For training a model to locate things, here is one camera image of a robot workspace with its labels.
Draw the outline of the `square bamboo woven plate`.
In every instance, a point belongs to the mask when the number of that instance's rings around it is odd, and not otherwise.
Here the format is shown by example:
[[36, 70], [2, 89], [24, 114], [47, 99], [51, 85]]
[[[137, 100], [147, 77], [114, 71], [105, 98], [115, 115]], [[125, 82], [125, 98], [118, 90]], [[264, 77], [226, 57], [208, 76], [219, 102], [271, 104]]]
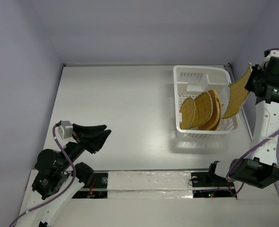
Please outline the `square bamboo woven plate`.
[[242, 108], [243, 104], [249, 95], [249, 91], [245, 89], [248, 79], [252, 72], [252, 64], [248, 63], [248, 68], [243, 76], [236, 82], [230, 84], [229, 87], [229, 102], [223, 119], [231, 118], [236, 115]]

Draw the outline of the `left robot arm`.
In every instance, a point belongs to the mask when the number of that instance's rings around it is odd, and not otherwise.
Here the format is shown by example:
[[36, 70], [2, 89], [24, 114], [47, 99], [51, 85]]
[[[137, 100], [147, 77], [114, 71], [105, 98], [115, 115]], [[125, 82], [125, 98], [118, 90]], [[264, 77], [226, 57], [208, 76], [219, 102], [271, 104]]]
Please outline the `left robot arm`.
[[107, 198], [108, 172], [95, 172], [77, 159], [85, 151], [95, 154], [111, 134], [106, 125], [81, 126], [60, 121], [52, 128], [59, 150], [44, 149], [37, 156], [38, 171], [26, 210], [16, 221], [17, 227], [52, 227], [72, 198]]

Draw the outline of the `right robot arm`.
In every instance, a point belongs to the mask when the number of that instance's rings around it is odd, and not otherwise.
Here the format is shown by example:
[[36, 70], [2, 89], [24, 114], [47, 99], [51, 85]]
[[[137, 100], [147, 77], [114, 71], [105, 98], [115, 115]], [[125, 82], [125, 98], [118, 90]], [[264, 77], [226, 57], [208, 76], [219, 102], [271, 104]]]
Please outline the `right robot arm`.
[[276, 148], [279, 136], [279, 51], [265, 54], [261, 64], [249, 64], [245, 74], [229, 85], [230, 99], [224, 118], [243, 105], [248, 94], [256, 96], [256, 123], [251, 148], [223, 169], [217, 161], [209, 166], [206, 180], [217, 185], [223, 179], [265, 188], [279, 180]]

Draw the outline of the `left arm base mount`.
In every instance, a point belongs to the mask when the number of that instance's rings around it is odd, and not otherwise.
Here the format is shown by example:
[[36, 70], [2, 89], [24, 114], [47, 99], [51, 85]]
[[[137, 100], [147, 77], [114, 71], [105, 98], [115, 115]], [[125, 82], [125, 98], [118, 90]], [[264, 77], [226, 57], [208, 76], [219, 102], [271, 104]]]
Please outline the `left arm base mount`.
[[108, 194], [108, 171], [97, 171], [93, 180], [73, 196], [74, 199], [106, 199]]

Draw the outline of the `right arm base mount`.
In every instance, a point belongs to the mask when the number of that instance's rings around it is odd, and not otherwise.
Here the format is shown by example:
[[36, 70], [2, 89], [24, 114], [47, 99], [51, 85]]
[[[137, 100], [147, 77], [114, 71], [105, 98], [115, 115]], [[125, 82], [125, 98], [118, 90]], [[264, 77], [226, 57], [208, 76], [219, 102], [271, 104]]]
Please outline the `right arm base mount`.
[[188, 185], [194, 198], [231, 198], [236, 193], [234, 183], [209, 172], [191, 172]]

